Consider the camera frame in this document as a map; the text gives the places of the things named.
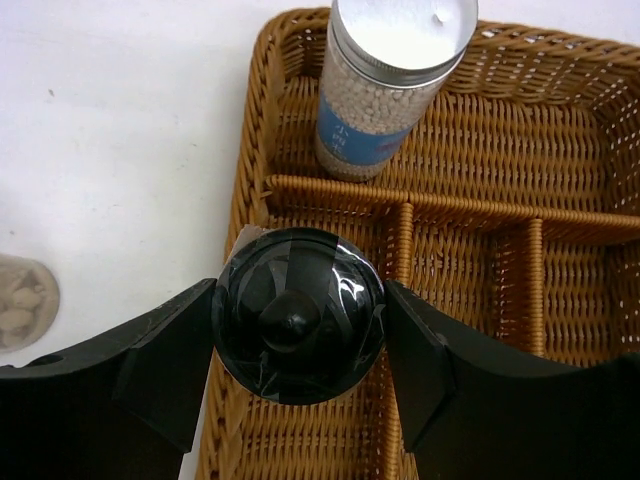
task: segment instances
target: glass jar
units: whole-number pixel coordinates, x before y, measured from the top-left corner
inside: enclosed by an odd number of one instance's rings
[[[0,353],[38,340],[60,305],[58,284],[41,263],[0,254]]]
[[[476,0],[334,0],[315,148],[334,177],[382,171],[462,59]]]

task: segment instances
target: clear lid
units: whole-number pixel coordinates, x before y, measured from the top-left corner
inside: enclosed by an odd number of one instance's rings
[[[0,254],[0,353],[38,340],[58,313],[60,292],[35,260]]]

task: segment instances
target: jar lid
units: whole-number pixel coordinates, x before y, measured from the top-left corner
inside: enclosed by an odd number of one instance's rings
[[[456,67],[477,21],[477,0],[333,0],[330,28],[364,76],[416,87]]]
[[[274,230],[224,268],[213,330],[227,370],[252,393],[291,405],[334,398],[362,380],[382,348],[382,283],[331,233]]]
[[[31,345],[49,329],[60,290],[40,262],[0,253],[0,354]]]

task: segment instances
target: round container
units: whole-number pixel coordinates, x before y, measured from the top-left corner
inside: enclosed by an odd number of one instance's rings
[[[458,65],[477,0],[334,0],[316,155],[333,176],[382,171]]]
[[[58,313],[60,291],[35,260],[0,254],[0,353],[38,340]]]
[[[322,402],[375,362],[383,303],[382,283],[355,246],[322,230],[271,231],[242,248],[216,284],[216,349],[254,394]]]

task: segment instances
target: white pebble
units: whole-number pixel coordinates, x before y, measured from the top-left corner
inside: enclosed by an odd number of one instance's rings
[[[42,297],[27,287],[20,288],[11,295],[11,302],[15,308],[33,310],[42,301]]]
[[[20,345],[24,341],[23,335],[18,335],[12,332],[4,332],[2,334],[2,343],[6,348],[14,348]]]
[[[33,313],[28,310],[12,308],[0,313],[0,330],[11,331],[26,327],[33,322]]]

